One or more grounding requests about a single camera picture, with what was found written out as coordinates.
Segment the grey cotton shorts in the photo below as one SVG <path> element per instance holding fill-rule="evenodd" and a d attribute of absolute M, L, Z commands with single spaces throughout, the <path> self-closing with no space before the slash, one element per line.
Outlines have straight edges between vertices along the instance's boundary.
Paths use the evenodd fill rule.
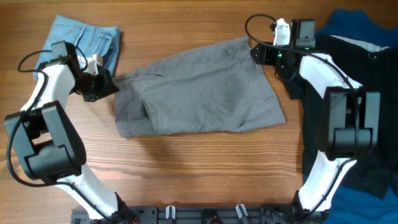
<path fill-rule="evenodd" d="M 120 136 L 246 132 L 285 123 L 247 37 L 188 50 L 114 79 Z"/>

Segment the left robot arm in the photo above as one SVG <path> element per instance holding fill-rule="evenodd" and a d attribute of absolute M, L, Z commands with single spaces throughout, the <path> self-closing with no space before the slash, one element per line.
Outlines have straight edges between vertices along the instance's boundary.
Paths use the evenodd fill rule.
<path fill-rule="evenodd" d="M 87 212 L 90 223 L 136 223 L 120 196 L 104 186 L 86 163 L 86 150 L 65 107 L 72 93 L 95 102 L 118 92 L 102 58 L 85 58 L 69 42 L 51 45 L 52 59 L 34 71 L 38 82 L 19 112 L 5 117 L 7 167 L 28 187 L 56 186 Z"/>

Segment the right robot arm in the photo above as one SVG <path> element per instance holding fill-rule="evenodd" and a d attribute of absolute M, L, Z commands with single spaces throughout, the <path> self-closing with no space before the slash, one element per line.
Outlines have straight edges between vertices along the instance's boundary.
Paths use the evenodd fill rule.
<path fill-rule="evenodd" d="M 260 65 L 273 65 L 301 77 L 321 98 L 317 156 L 304 185 L 295 193 L 291 215 L 300 221 L 321 219 L 347 172 L 377 144 L 380 94 L 364 91 L 328 54 L 315 51 L 314 21 L 273 19 L 272 42 L 258 40 L 251 50 Z"/>

